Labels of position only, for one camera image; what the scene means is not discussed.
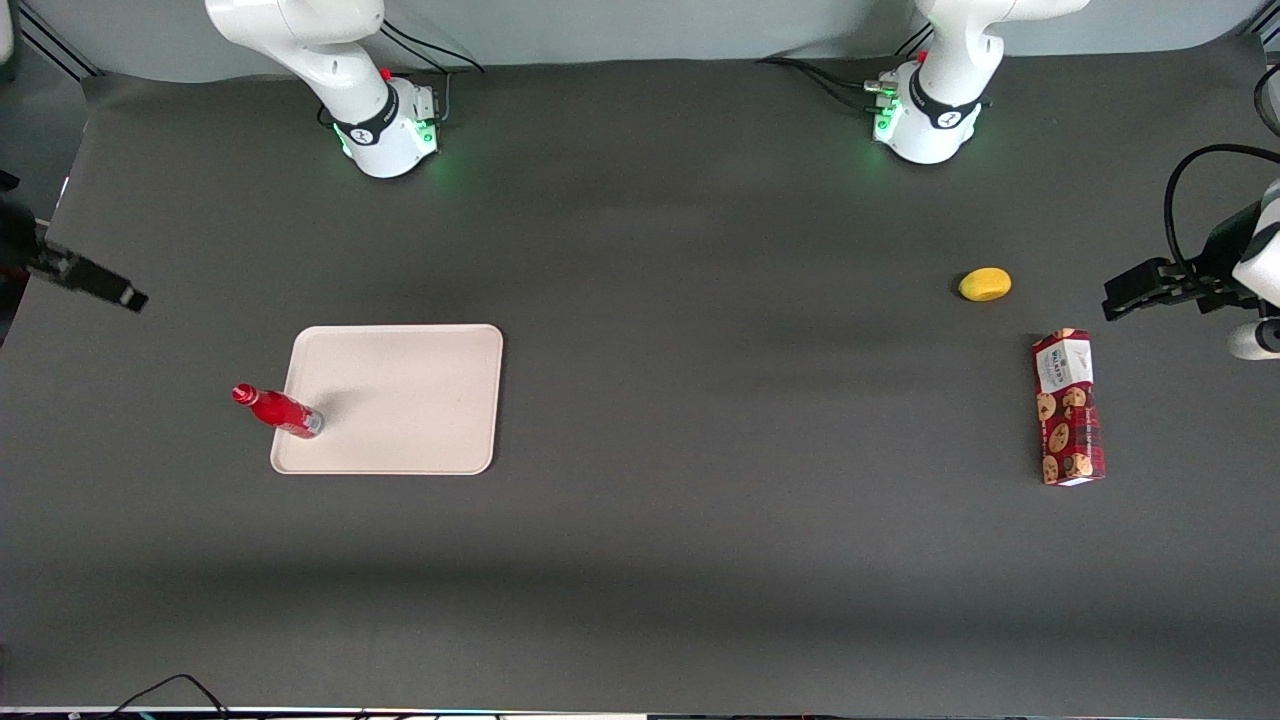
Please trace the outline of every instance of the red bottle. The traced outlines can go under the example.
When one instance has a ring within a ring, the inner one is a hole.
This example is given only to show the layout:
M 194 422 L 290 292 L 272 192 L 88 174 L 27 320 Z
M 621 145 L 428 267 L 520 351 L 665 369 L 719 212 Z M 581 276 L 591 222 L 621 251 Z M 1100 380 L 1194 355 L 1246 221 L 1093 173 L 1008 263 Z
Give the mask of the red bottle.
M 232 388 L 232 400 L 247 405 L 268 425 L 301 438 L 316 437 L 324 427 L 324 415 L 274 389 L 241 383 Z

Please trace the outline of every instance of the bottle cap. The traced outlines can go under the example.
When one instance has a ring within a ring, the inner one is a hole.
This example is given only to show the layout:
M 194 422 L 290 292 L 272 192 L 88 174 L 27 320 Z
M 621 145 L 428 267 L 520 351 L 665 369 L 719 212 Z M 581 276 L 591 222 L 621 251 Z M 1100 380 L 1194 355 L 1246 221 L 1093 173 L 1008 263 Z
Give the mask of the bottle cap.
M 257 402 L 257 388 L 251 384 L 241 383 L 232 388 L 232 400 L 239 402 L 241 405 L 253 405 Z

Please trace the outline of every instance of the beige tray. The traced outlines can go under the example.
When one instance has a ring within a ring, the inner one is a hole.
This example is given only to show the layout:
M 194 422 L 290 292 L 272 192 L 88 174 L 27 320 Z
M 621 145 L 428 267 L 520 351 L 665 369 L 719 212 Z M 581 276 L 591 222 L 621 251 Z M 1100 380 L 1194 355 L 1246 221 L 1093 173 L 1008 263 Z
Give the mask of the beige tray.
M 493 460 L 502 332 L 493 325 L 314 327 L 293 341 L 285 395 L 324 415 L 283 430 L 271 466 L 312 475 L 475 475 Z

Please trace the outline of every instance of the red cookie box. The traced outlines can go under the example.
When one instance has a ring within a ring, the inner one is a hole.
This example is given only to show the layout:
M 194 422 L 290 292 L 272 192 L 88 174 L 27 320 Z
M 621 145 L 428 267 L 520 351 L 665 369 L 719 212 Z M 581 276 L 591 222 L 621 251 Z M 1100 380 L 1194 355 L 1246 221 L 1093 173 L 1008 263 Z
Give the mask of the red cookie box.
M 1032 346 L 1044 484 L 1078 486 L 1107 474 L 1093 404 L 1089 333 L 1062 328 Z

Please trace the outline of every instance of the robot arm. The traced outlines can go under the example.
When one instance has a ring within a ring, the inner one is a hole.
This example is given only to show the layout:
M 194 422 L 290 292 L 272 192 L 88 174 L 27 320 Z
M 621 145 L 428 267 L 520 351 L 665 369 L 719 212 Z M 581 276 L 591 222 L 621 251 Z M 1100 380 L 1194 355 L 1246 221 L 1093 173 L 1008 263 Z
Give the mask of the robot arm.
M 9 82 L 14 76 L 17 24 L 15 6 L 8 0 L 0 0 L 0 82 Z
M 0 195 L 0 265 L 20 268 L 52 284 L 87 292 L 134 313 L 147 304 L 146 293 L 128 278 L 45 240 L 31 210 L 6 201 L 4 195 Z
M 378 32 L 383 0 L 205 0 L 227 40 L 302 78 L 334 118 L 343 151 L 365 173 L 407 173 L 435 152 L 435 97 L 384 78 L 357 40 Z
M 1210 233 L 1204 250 L 1181 266 L 1152 258 L 1106 282 L 1102 311 L 1119 320 L 1134 310 L 1179 305 L 1194 300 L 1201 313 L 1233 306 L 1256 310 L 1260 320 L 1244 323 L 1228 336 L 1228 348 L 1242 360 L 1280 359 L 1280 181 L 1254 202 Z
M 933 24 L 927 61 L 911 60 L 883 73 L 867 90 L 888 92 L 906 86 L 901 99 L 878 100 L 888 108 L 873 138 L 920 164 L 950 159 L 973 137 L 978 99 L 1005 56 L 1005 41 L 987 33 L 991 23 L 1039 20 L 1074 13 L 1089 0 L 916 0 Z

